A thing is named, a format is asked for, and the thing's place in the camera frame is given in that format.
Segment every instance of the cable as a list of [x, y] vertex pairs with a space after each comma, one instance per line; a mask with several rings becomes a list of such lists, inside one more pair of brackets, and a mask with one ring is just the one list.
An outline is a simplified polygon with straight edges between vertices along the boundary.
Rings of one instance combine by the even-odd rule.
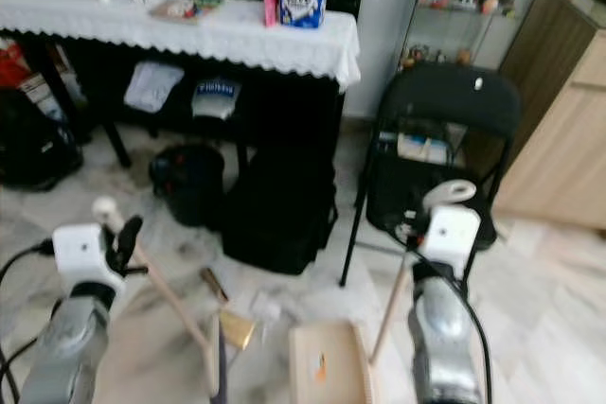
[[[4, 379], [4, 376], [8, 376], [9, 374], [12, 375], [12, 373], [10, 372], [10, 365], [17, 360], [21, 355], [25, 354], [27, 352], [27, 350], [34, 345], [36, 342], [38, 341], [38, 337], [35, 337], [31, 340], [29, 340], [27, 343], [23, 344], [21, 347], [19, 347], [14, 354], [12, 354], [8, 360], [6, 360], [5, 364], [2, 365], [2, 367], [0, 368], [0, 386], [2, 385], [2, 380]], [[14, 401], [15, 404], [17, 404], [19, 402], [18, 397], [17, 400]]]
[[[4, 280], [5, 276], [7, 275], [7, 272], [9, 271], [12, 264], [17, 262], [19, 259], [26, 257], [27, 255], [34, 255], [34, 254], [53, 255], [52, 239], [47, 238], [47, 239], [43, 240], [42, 242], [38, 243], [37, 245], [31, 246], [31, 247], [17, 253], [13, 257], [11, 257], [9, 259], [9, 261], [6, 264], [4, 264], [2, 269], [0, 269], [0, 286], [2, 286], [2, 281]], [[14, 400], [15, 403], [19, 402], [19, 388], [17, 387], [17, 382], [15, 380], [14, 375], [10, 371], [9, 361], [7, 360], [6, 356], [4, 355], [4, 352], [2, 351], [1, 344], [0, 344], [0, 367], [2, 368], [2, 371], [4, 371], [6, 369], [5, 374], [7, 376], [7, 381], [9, 382], [9, 388], [10, 388], [10, 393], [12, 394], [12, 399]], [[0, 376], [0, 404], [4, 404], [4, 401], [2, 399], [2, 380], [1, 380], [1, 378], [3, 376], [4, 376], [4, 374], [2, 376]]]
[[442, 272], [438, 267], [436, 267], [431, 260], [419, 253], [419, 251], [417, 251], [416, 249], [410, 249], [410, 247], [406, 245], [406, 243], [404, 243], [395, 232], [389, 232], [389, 235], [401, 246], [403, 246], [404, 250], [407, 253], [412, 253], [413, 255], [415, 255], [423, 263], [423, 265], [429, 267], [437, 276], [439, 276], [448, 285], [448, 287], [451, 288], [451, 290], [458, 297], [459, 301], [461, 302], [467, 313], [470, 315], [473, 321], [473, 325], [475, 325], [475, 329], [477, 330], [477, 333], [480, 336], [480, 342], [482, 343], [486, 387], [486, 404], [492, 404], [492, 371], [490, 368], [489, 343], [486, 338], [486, 334], [484, 333], [484, 329], [482, 328], [482, 324], [477, 318], [477, 315], [475, 314], [475, 311], [473, 310], [472, 306], [468, 303], [467, 298], [465, 297], [465, 295], [463, 295], [463, 291], [453, 279], [444, 274], [444, 272]]

